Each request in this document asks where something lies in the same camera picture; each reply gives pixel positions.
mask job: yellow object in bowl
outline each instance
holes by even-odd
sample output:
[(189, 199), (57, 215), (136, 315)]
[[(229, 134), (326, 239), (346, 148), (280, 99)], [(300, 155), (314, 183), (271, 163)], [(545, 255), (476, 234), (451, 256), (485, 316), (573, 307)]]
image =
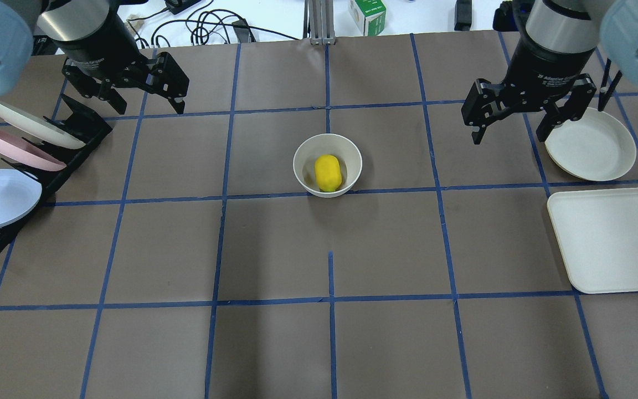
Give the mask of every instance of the yellow object in bowl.
[(334, 192), (339, 189), (342, 183), (341, 168), (337, 157), (324, 154), (314, 162), (314, 175), (319, 190), (323, 192)]

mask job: cable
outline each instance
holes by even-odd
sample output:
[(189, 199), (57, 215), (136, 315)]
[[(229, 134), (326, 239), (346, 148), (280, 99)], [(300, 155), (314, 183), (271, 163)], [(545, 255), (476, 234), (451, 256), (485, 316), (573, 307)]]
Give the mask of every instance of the cable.
[(137, 30), (134, 28), (134, 26), (132, 26), (129, 20), (127, 20), (127, 25), (129, 25), (130, 28), (132, 28), (132, 30), (134, 31), (135, 35), (137, 35), (137, 38), (135, 39), (135, 43), (137, 43), (137, 41), (142, 43), (142, 48), (145, 48), (145, 45), (146, 47), (152, 47), (149, 45), (149, 42), (147, 42), (147, 40), (145, 40), (142, 36), (140, 36), (140, 33), (137, 32)]
[[(228, 15), (228, 16), (225, 16), (225, 17), (223, 17), (223, 18), (220, 18), (220, 16), (218, 16), (218, 15), (217, 15), (216, 11), (225, 11), (225, 12), (229, 12), (229, 13), (231, 13), (232, 15)], [(199, 25), (200, 25), (200, 26), (203, 26), (203, 25), (206, 23), (205, 19), (206, 19), (206, 18), (208, 18), (208, 16), (211, 16), (211, 15), (213, 15), (213, 16), (214, 16), (214, 17), (218, 20), (218, 22), (220, 22), (220, 23), (223, 23), (226, 19), (230, 18), (231, 16), (238, 16), (238, 18), (241, 18), (241, 17), (240, 17), (239, 15), (237, 15), (236, 13), (233, 13), (233, 11), (227, 11), (227, 10), (212, 10), (212, 11), (206, 11), (206, 12), (205, 12), (205, 15), (203, 15), (203, 20), (200, 20), (200, 18), (201, 18), (202, 16), (200, 16), (200, 15), (198, 16), (198, 18), (199, 18), (199, 20), (198, 20)], [(202, 38), (202, 43), (201, 43), (201, 44), (205, 44), (205, 43), (207, 43), (207, 42), (208, 42), (208, 39), (209, 39), (209, 37), (210, 37), (210, 33), (218, 33), (218, 32), (216, 32), (216, 29), (218, 29), (218, 26), (216, 26), (215, 28), (213, 28), (213, 29), (211, 29), (211, 30), (210, 30), (210, 32), (209, 32), (209, 33), (208, 33), (208, 35), (206, 36), (205, 40), (203, 40), (203, 38)], [(225, 41), (226, 43), (230, 43), (230, 35), (228, 34), (228, 29), (227, 29), (225, 26), (223, 26), (223, 31), (225, 32), (225, 39), (224, 39), (224, 41)]]
[[(210, 5), (211, 5), (211, 4), (213, 4), (213, 2), (214, 2), (214, 1), (215, 1), (215, 0), (210, 0), (210, 2), (208, 2), (208, 4), (204, 5), (203, 7), (199, 7), (199, 8), (197, 8), (197, 9), (193, 10), (193, 12), (192, 12), (192, 13), (190, 13), (190, 14), (188, 15), (188, 17), (187, 17), (187, 18), (188, 18), (188, 19), (192, 19), (192, 18), (193, 18), (193, 15), (194, 15), (195, 13), (197, 13), (198, 11), (202, 11), (202, 10), (204, 10), (205, 8), (210, 7)], [(193, 33), (192, 29), (191, 29), (190, 27), (188, 27), (188, 23), (186, 23), (185, 25), (187, 26), (187, 30), (188, 30), (189, 32), (192, 32), (192, 33)]]
[(216, 32), (215, 30), (211, 30), (210, 32), (208, 32), (208, 30), (206, 28), (203, 28), (203, 26), (199, 26), (198, 28), (193, 30), (193, 38), (195, 40), (194, 44), (195, 45), (205, 45), (206, 43), (208, 43), (208, 38), (213, 33), (215, 33), (216, 35), (220, 36), (220, 40), (223, 40), (223, 44), (228, 44), (229, 43), (227, 40), (225, 40), (223, 35), (221, 35), (220, 33)]
[(162, 36), (162, 35), (157, 35), (157, 41), (154, 43), (154, 44), (157, 46), (157, 48), (161, 47), (161, 45), (159, 44), (159, 39), (160, 39), (160, 38), (164, 39), (164, 41), (165, 41), (165, 42), (167, 42), (167, 47), (172, 47), (172, 44), (171, 44), (171, 43), (169, 43), (169, 41), (167, 40), (167, 38), (165, 38), (165, 37), (164, 37), (164, 36)]
[[(174, 23), (174, 22), (197, 22), (197, 23), (198, 23), (198, 21), (197, 21), (197, 20), (195, 20), (195, 19), (174, 19), (174, 20), (171, 20), (171, 21), (166, 21), (166, 22), (162, 23), (161, 25), (157, 26), (157, 28), (154, 30), (154, 33), (152, 33), (152, 42), (154, 42), (154, 38), (157, 36), (157, 32), (158, 32), (161, 28), (163, 28), (163, 27), (164, 27), (164, 26), (166, 26), (166, 25), (169, 25), (170, 23)], [(222, 23), (222, 22), (220, 22), (220, 23), (216, 23), (216, 22), (205, 22), (205, 23), (208, 23), (208, 24), (210, 24), (210, 25), (216, 25), (216, 26), (230, 26), (231, 28), (234, 26), (234, 25), (232, 25), (232, 24), (230, 24), (230, 23)], [(286, 35), (286, 34), (281, 33), (281, 32), (277, 32), (276, 30), (270, 30), (270, 29), (265, 29), (265, 28), (259, 28), (258, 26), (251, 26), (251, 25), (247, 25), (247, 26), (244, 26), (244, 28), (248, 28), (248, 29), (256, 29), (256, 30), (260, 30), (260, 31), (263, 31), (263, 32), (274, 33), (275, 35), (280, 35), (280, 36), (282, 36), (282, 37), (284, 37), (284, 38), (288, 38), (288, 39), (292, 39), (292, 40), (299, 40), (298, 38), (295, 38), (295, 37), (290, 36), (290, 35)]]
[(159, 11), (153, 13), (150, 16), (142, 16), (141, 18), (128, 19), (127, 22), (144, 21), (145, 19), (152, 18), (152, 16), (157, 16), (160, 13), (163, 13), (164, 11), (167, 11), (167, 10), (169, 10), (169, 8), (164, 7), (164, 8), (162, 8), (162, 10), (159, 10)]

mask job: plate rack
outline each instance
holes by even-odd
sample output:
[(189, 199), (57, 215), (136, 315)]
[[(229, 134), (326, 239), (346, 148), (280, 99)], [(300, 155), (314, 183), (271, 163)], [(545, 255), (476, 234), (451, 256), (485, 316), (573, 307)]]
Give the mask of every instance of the plate rack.
[(16, 234), (20, 232), (36, 211), (46, 203), (48, 198), (63, 187), (63, 184), (68, 181), (70, 175), (78, 169), (83, 162), (85, 162), (92, 151), (95, 150), (103, 139), (112, 131), (111, 126), (88, 106), (84, 106), (65, 94), (61, 94), (61, 98), (73, 114), (62, 122), (51, 121), (51, 119), (45, 118), (45, 116), (44, 119), (71, 136), (74, 136), (76, 139), (83, 141), (85, 146), (77, 150), (71, 150), (54, 146), (53, 144), (46, 143), (45, 141), (40, 144), (31, 143), (29, 141), (34, 146), (39, 147), (39, 149), (47, 152), (66, 164), (66, 167), (58, 172), (46, 172), (45, 170), (39, 170), (21, 163), (8, 162), (2, 158), (2, 161), (6, 162), (9, 166), (15, 168), (19, 172), (22, 172), (27, 177), (40, 182), (43, 191), (41, 193), (41, 198), (38, 200), (38, 203), (31, 212), (12, 224), (0, 227), (0, 254), (7, 245), (13, 241)]

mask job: rectangular tray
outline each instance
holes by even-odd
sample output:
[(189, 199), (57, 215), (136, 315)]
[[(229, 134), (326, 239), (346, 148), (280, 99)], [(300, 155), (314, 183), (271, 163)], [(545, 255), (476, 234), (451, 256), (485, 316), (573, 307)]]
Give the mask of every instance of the rectangular tray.
[(575, 288), (638, 291), (638, 188), (557, 192), (548, 213)]

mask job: green and white box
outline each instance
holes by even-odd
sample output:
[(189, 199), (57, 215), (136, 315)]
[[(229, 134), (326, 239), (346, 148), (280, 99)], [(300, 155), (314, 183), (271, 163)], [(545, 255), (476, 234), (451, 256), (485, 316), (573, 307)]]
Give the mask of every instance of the green and white box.
[(349, 12), (364, 36), (375, 36), (385, 28), (387, 9), (381, 0), (350, 0)]

